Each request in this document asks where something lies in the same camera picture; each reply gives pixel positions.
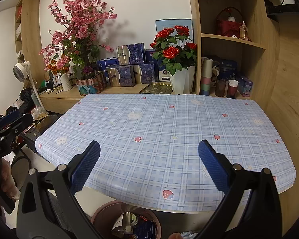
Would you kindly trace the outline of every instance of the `cherry blossom plant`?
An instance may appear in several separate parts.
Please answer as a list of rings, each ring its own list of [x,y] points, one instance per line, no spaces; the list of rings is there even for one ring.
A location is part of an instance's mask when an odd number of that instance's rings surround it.
[[[65,4],[65,11],[71,16],[70,19],[68,19],[69,15],[61,12],[57,0],[52,0],[48,6],[55,21],[66,29],[57,30],[53,34],[49,30],[52,42],[39,52],[39,55],[45,54],[45,70],[51,70],[52,66],[56,66],[56,69],[53,68],[54,71],[67,72],[72,60],[75,64],[75,73],[77,71],[92,72],[91,66],[97,62],[100,48],[109,52],[114,51],[108,45],[94,44],[96,33],[105,20],[116,19],[114,7],[106,11],[106,2],[101,3],[101,0],[63,0],[63,4]]]

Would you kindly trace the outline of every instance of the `human hand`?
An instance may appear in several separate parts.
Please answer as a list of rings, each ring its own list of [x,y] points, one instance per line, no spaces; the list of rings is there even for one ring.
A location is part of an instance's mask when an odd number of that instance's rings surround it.
[[[7,196],[11,199],[14,200],[19,200],[20,199],[20,194],[21,192],[18,190],[16,187],[13,177],[11,175],[11,166],[10,163],[5,160],[2,160],[2,165],[1,165],[1,177],[2,177],[2,182],[1,182],[1,189],[3,192],[7,193]]]

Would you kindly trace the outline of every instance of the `floor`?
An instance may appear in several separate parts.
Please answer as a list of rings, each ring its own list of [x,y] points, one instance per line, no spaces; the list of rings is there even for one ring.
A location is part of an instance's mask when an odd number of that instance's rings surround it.
[[[23,151],[30,158],[33,168],[36,168],[39,172],[54,170],[53,164],[49,163],[41,156],[33,153],[29,148],[24,146]],[[12,168],[12,175],[16,179],[17,184],[23,184],[23,181],[28,174],[28,162],[26,159],[19,160]],[[103,204],[115,200],[110,198],[98,191],[84,187],[82,191],[77,192],[75,195],[77,201],[82,207],[83,211],[93,216],[95,211]],[[243,207],[240,207],[236,215],[233,218],[229,228],[236,226],[239,218],[242,214]],[[16,207],[11,215],[6,214],[6,223],[10,228],[16,227],[17,224],[17,211],[18,201]],[[213,211],[205,211],[201,214],[179,214],[179,213],[168,213],[161,211],[153,211],[158,217],[162,227],[162,239],[167,239],[169,235],[175,232],[185,232],[189,230],[199,231],[206,224],[208,219],[214,213]]]

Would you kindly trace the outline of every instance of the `desk fan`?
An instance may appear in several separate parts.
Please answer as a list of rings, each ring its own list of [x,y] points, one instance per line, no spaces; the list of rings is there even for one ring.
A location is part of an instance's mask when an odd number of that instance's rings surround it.
[[[13,73],[14,76],[18,79],[18,81],[20,82],[24,82],[25,79],[27,78],[27,76],[29,76],[29,80],[30,83],[32,84],[33,90],[35,92],[35,95],[37,96],[37,99],[39,100],[39,103],[41,105],[41,107],[45,110],[43,103],[39,97],[39,94],[37,93],[37,88],[34,85],[33,79],[32,79],[32,74],[31,74],[31,70],[30,70],[30,62],[26,61],[24,63],[17,63],[14,67],[13,67]]]

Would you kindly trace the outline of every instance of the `glass bottle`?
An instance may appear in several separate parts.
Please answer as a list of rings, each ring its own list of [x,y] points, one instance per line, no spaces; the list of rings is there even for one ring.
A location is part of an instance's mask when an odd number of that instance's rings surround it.
[[[243,25],[239,27],[240,30],[240,39],[248,40],[248,28],[243,22]]]

